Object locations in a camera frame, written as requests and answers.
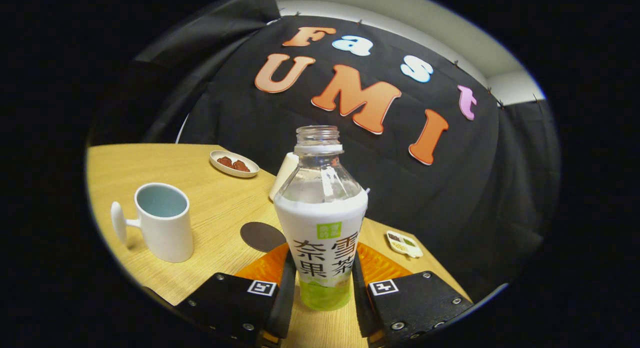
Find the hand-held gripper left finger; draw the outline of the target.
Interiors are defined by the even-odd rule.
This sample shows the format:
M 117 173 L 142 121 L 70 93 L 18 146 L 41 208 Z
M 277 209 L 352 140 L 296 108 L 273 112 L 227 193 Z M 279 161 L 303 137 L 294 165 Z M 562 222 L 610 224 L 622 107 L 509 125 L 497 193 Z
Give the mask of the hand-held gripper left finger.
M 296 272 L 284 243 L 234 275 L 215 273 L 174 310 L 238 348 L 279 348 L 290 328 Z

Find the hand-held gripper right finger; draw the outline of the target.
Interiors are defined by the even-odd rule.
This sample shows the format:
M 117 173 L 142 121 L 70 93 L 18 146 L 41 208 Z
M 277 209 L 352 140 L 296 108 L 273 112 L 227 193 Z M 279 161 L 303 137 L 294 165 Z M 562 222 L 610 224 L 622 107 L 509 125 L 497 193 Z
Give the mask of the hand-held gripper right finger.
M 361 336 L 370 348 L 398 348 L 462 318 L 473 303 L 435 272 L 412 273 L 366 244 L 352 264 Z

